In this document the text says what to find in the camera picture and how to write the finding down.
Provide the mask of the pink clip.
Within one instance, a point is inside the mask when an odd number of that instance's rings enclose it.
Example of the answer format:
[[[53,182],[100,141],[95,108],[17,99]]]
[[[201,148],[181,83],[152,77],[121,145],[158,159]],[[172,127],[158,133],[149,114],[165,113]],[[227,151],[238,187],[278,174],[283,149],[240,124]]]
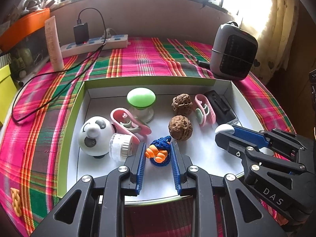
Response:
[[[138,135],[150,135],[150,127],[125,108],[116,108],[110,113],[111,120],[119,134],[130,135],[133,144],[139,144]]]
[[[216,123],[216,114],[205,95],[195,95],[193,111],[196,114],[200,127],[204,127],[206,124],[214,125]]]

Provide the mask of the brown walnut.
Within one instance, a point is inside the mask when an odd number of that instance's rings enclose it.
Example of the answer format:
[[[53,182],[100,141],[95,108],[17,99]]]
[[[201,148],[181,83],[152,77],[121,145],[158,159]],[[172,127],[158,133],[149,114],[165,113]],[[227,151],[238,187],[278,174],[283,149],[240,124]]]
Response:
[[[193,133],[193,126],[188,117],[178,115],[172,117],[168,124],[171,137],[178,141],[188,140]]]
[[[192,112],[192,100],[189,94],[180,94],[172,99],[172,109],[175,115],[188,117]]]

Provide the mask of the black rectangular device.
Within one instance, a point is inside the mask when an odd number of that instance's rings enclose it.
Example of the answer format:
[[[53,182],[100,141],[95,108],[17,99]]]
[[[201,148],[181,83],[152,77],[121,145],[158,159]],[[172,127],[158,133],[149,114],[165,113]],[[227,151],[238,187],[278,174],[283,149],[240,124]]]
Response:
[[[234,111],[230,108],[229,104],[222,99],[220,95],[214,90],[204,93],[205,97],[209,100],[215,115],[218,125],[229,124],[235,125],[239,122]]]

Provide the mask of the white power strip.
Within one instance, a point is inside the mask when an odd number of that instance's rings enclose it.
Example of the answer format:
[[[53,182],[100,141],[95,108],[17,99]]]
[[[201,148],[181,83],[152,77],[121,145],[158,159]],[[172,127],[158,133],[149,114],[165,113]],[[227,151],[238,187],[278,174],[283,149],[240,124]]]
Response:
[[[102,50],[127,48],[129,44],[128,35],[114,35],[107,38]],[[89,39],[86,43],[76,44],[75,42],[66,44],[60,48],[62,57],[70,57],[85,53],[92,53],[97,50],[104,42],[102,37]]]

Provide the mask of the yellow shoe box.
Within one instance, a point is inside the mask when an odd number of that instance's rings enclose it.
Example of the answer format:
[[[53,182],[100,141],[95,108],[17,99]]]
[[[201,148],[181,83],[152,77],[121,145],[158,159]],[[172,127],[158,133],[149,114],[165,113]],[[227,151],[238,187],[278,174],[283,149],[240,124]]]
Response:
[[[0,69],[0,122],[3,126],[10,104],[17,92],[17,88],[11,78],[9,65]]]

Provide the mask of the orange box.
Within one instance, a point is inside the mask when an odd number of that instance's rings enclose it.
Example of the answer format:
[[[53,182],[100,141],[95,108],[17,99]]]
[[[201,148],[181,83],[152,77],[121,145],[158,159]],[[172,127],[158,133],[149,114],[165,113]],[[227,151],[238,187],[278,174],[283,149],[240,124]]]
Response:
[[[50,9],[32,12],[10,26],[1,36],[1,51],[8,52],[26,36],[44,27],[44,22],[50,18]]]

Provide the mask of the green mushroom massager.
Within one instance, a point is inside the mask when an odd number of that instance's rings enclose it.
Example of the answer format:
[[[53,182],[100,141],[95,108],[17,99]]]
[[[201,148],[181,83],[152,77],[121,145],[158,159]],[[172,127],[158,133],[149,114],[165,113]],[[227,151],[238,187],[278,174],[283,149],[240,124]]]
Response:
[[[154,117],[152,105],[156,101],[156,95],[152,90],[144,87],[134,88],[128,92],[126,99],[133,117],[145,123],[152,120]]]

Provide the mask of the yellow heart curtain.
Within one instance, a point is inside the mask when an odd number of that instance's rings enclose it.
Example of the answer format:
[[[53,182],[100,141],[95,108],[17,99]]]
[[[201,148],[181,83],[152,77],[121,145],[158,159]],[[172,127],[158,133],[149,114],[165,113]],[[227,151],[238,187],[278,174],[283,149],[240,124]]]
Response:
[[[241,28],[258,42],[251,72],[266,85],[276,71],[288,67],[299,0],[246,0],[242,16]]]

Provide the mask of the white plug on strip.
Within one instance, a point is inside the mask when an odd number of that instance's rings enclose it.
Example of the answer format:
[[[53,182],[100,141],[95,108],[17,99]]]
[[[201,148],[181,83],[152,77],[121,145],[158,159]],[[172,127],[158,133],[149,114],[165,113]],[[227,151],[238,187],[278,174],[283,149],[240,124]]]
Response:
[[[107,28],[105,31],[104,31],[104,33],[103,33],[103,35],[102,35],[102,38],[103,39],[109,39],[109,38],[111,38],[112,36],[114,36],[114,35],[116,35],[117,34],[117,32],[113,29],[113,28]]]

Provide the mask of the pink cream tube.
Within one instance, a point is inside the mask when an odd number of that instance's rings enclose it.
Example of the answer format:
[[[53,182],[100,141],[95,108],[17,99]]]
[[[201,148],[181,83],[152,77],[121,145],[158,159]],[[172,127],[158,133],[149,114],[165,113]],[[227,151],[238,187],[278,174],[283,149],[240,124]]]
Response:
[[[45,21],[44,30],[51,66],[55,72],[62,71],[64,70],[64,62],[59,46],[55,16],[52,16]]]

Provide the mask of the panda round toy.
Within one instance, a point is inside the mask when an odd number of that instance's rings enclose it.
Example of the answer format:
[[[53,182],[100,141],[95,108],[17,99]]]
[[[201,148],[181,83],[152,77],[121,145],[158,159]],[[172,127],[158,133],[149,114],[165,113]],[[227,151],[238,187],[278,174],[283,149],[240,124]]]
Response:
[[[89,118],[82,126],[78,136],[80,149],[95,159],[109,153],[111,137],[116,133],[112,123],[101,116]]]

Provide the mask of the grey black mini heater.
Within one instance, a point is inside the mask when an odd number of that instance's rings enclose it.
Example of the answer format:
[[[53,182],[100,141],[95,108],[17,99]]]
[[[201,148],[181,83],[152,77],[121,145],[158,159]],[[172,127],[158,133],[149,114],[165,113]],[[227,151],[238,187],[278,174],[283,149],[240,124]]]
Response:
[[[255,37],[230,21],[220,25],[212,47],[209,67],[211,72],[228,80],[247,77],[258,50]]]

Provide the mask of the white mushroom massager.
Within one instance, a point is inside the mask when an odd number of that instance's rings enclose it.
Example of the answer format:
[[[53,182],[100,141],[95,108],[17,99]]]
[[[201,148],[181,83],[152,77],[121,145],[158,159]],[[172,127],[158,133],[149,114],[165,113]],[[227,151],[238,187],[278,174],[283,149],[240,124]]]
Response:
[[[217,128],[215,129],[215,135],[217,135],[218,133],[234,134],[235,129],[232,125],[221,124],[221,125],[218,125]]]

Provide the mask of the white cardboard box tray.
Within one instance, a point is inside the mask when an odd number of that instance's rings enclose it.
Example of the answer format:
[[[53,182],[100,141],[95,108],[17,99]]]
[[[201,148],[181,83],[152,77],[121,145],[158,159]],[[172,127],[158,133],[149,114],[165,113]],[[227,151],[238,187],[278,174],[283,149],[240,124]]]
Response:
[[[204,94],[214,90],[224,99],[238,118],[238,124],[255,131],[262,124],[239,89],[229,81],[172,76],[136,76],[85,81],[68,112],[65,135],[61,146],[57,175],[57,195],[62,198],[84,175],[100,177],[117,168],[119,163],[105,156],[94,159],[84,154],[78,145],[78,134],[84,122],[93,116],[109,118],[115,108],[128,108],[127,93],[135,87],[147,87],[156,94],[154,117],[149,123],[151,134],[146,143],[168,135],[168,123],[174,113],[172,98],[181,93]],[[191,138],[179,144],[182,153],[190,156],[194,165],[216,176],[232,173],[241,176],[241,161],[219,148],[214,141],[214,126],[199,126],[196,117]]]

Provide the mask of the white round jar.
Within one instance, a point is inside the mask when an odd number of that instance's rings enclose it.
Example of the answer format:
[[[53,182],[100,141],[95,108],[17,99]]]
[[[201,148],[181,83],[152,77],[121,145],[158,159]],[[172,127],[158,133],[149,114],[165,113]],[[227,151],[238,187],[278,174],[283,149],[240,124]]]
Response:
[[[109,155],[117,162],[124,162],[132,154],[132,137],[115,133],[110,139]]]

